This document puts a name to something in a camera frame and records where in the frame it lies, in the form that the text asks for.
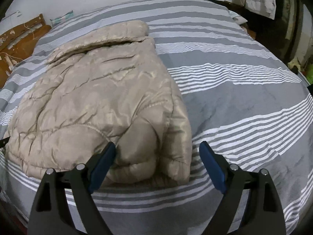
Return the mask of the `dark wooden wardrobe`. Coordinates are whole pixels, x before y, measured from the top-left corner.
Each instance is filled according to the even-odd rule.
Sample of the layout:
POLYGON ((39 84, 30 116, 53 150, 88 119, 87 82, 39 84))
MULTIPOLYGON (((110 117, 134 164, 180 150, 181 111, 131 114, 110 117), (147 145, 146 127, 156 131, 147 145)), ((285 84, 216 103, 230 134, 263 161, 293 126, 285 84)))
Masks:
POLYGON ((312 55, 312 0, 276 0, 275 19, 253 14, 248 28, 283 63, 304 65, 312 55))

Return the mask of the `beige puffer jacket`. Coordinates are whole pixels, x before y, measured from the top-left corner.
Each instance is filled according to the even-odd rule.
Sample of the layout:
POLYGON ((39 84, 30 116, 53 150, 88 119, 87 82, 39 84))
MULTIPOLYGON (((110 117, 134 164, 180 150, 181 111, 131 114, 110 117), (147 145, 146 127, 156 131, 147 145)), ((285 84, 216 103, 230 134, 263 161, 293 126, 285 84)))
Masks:
POLYGON ((56 48, 21 99, 4 155, 29 177, 68 171, 112 142, 103 184, 189 181, 192 131, 175 80, 156 53, 148 25, 120 22, 56 48))

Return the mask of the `grey white striped bedsheet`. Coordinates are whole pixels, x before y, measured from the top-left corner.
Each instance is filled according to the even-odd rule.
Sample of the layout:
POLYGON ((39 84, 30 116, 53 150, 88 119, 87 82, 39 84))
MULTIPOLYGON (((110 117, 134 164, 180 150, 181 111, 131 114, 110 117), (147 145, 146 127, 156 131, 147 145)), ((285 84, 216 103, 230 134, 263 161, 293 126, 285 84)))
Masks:
POLYGON ((286 234, 312 205, 312 96, 303 81, 203 0, 139 0, 77 15, 42 37, 1 89, 1 138, 53 49, 99 27, 139 19, 176 80, 192 127, 191 179, 167 189, 111 187, 93 194, 113 234, 201 234, 221 200, 200 142, 249 171, 265 168, 279 194, 286 234))

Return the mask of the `brown wooden headboard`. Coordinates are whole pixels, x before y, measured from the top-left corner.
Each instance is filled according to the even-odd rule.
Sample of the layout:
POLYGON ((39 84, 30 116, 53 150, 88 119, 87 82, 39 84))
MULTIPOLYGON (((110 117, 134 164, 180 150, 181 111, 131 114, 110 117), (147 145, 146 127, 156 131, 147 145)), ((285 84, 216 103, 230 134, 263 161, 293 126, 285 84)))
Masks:
POLYGON ((17 64, 30 57, 41 37, 51 30, 42 14, 1 34, 1 87, 17 64))

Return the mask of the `light pillow at bed corner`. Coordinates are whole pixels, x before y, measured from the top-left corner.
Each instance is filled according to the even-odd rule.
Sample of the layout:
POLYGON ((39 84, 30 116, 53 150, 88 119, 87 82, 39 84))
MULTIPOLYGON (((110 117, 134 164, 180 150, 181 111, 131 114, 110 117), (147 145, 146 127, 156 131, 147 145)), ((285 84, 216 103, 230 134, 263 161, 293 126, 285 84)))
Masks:
POLYGON ((232 10, 228 10, 228 12, 229 16, 234 20, 235 23, 237 23, 237 25, 242 25, 248 22, 248 20, 246 20, 243 16, 239 15, 238 13, 232 10))

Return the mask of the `black garment on bed edge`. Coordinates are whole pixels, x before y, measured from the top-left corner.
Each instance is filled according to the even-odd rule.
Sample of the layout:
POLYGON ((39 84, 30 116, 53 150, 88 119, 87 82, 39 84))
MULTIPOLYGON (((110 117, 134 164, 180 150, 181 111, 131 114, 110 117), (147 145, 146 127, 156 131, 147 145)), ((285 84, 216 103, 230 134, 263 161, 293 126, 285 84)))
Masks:
POLYGON ((228 1, 220 1, 220 0, 204 0, 204 1, 209 1, 218 5, 224 6, 228 10, 232 10, 239 14, 245 11, 245 8, 243 6, 240 6, 235 3, 228 2, 228 1))

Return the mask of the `teal patterned pillow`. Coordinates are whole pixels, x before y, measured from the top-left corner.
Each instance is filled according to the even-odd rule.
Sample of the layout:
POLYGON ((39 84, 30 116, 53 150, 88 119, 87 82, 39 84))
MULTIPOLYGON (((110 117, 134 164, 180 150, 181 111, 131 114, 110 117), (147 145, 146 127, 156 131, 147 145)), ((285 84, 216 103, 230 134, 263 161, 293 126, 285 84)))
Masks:
POLYGON ((62 22, 65 22, 66 20, 72 18, 74 16, 73 10, 67 12, 66 14, 59 16, 58 18, 50 19, 51 26, 54 27, 62 22))

